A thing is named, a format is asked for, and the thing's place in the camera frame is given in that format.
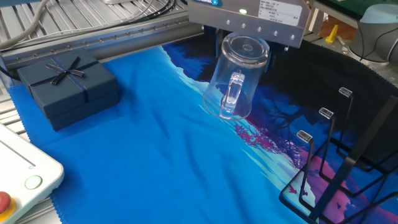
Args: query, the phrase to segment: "green button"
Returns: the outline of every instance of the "green button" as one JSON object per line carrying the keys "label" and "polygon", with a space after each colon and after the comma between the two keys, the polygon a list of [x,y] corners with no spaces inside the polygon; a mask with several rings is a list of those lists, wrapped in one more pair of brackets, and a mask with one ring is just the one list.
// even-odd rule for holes
{"label": "green button", "polygon": [[42,185],[43,179],[37,175],[29,177],[25,181],[25,187],[29,190],[36,189],[40,185]]}

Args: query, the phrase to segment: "gift box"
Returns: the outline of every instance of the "gift box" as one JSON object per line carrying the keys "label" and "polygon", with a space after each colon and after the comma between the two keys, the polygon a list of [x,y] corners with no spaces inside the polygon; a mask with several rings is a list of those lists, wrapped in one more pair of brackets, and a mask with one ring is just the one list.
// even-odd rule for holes
{"label": "gift box", "polygon": [[119,103],[116,78],[86,50],[18,69],[21,82],[55,131]]}

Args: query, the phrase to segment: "yellow object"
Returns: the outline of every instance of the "yellow object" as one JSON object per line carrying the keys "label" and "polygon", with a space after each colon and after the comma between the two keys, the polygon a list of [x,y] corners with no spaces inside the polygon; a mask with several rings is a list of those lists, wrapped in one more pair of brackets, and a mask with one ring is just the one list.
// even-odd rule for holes
{"label": "yellow object", "polygon": [[332,44],[335,41],[337,30],[338,30],[338,25],[335,25],[330,35],[325,39],[327,43]]}
{"label": "yellow object", "polygon": [[8,207],[8,209],[0,215],[0,222],[6,221],[12,214],[14,214],[16,208],[17,203],[15,203],[15,200],[12,198],[10,207]]}

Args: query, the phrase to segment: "ribbon bow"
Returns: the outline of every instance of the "ribbon bow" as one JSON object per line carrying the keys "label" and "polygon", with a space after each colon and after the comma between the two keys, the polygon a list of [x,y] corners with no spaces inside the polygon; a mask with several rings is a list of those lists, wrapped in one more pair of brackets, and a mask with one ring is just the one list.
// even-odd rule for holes
{"label": "ribbon bow", "polygon": [[84,85],[82,85],[75,77],[73,77],[73,75],[77,75],[77,76],[79,76],[79,77],[83,77],[83,76],[85,75],[85,73],[82,72],[82,71],[80,71],[80,70],[84,70],[84,69],[86,69],[86,68],[90,68],[91,66],[94,66],[94,65],[96,65],[96,64],[99,63],[99,62],[98,62],[98,61],[91,62],[91,63],[89,63],[89,64],[87,64],[87,65],[84,65],[84,66],[81,66],[81,67],[77,68],[77,66],[78,66],[79,63],[80,63],[80,57],[77,57],[77,58],[75,59],[75,61],[69,66],[69,68],[65,68],[65,66],[63,66],[63,65],[61,64],[61,62],[58,61],[58,59],[52,58],[52,61],[53,61],[57,66],[48,63],[48,64],[46,64],[46,67],[49,68],[49,69],[51,69],[51,70],[53,70],[53,71],[58,72],[59,74],[58,74],[57,76],[50,77],[50,78],[46,78],[45,80],[41,80],[41,81],[39,81],[39,82],[37,82],[37,83],[30,84],[30,85],[29,85],[30,94],[33,96],[33,94],[32,94],[32,88],[33,88],[33,87],[39,86],[39,85],[43,85],[44,83],[48,83],[48,82],[51,82],[51,84],[56,85],[56,84],[58,84],[58,83],[60,82],[60,80],[61,80],[63,77],[66,76],[66,77],[68,77],[74,84],[76,84],[76,86],[77,86],[78,88],[80,88],[80,89],[82,90],[82,92],[83,92],[83,94],[84,94],[84,97],[85,97],[85,101],[88,102],[87,88],[86,88]]}
{"label": "ribbon bow", "polygon": [[77,75],[77,76],[79,76],[79,77],[83,77],[83,76],[85,75],[84,72],[76,70],[77,66],[78,66],[79,63],[80,63],[80,57],[77,57],[77,58],[75,59],[75,61],[73,61],[73,63],[70,65],[69,68],[65,68],[65,66],[63,66],[63,65],[61,64],[61,62],[58,61],[58,59],[56,59],[56,58],[52,58],[52,61],[53,61],[56,65],[58,65],[58,66],[54,66],[54,65],[48,63],[48,64],[46,65],[46,67],[59,73],[59,75],[57,75],[57,76],[51,81],[51,84],[53,84],[53,85],[58,84],[58,82],[59,82],[63,77],[65,77],[65,76],[68,76],[68,78],[70,78],[74,83],[77,84],[77,83],[79,83],[79,82],[75,79],[75,77],[73,77],[73,76],[71,76],[71,75]]}

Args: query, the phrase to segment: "clear glass mug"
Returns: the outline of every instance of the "clear glass mug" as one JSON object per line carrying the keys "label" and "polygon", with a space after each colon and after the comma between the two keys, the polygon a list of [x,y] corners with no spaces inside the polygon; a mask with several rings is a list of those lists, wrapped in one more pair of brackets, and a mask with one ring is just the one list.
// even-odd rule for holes
{"label": "clear glass mug", "polygon": [[203,104],[213,116],[237,121],[251,112],[254,92],[268,64],[269,46],[262,39],[232,33],[221,49]]}

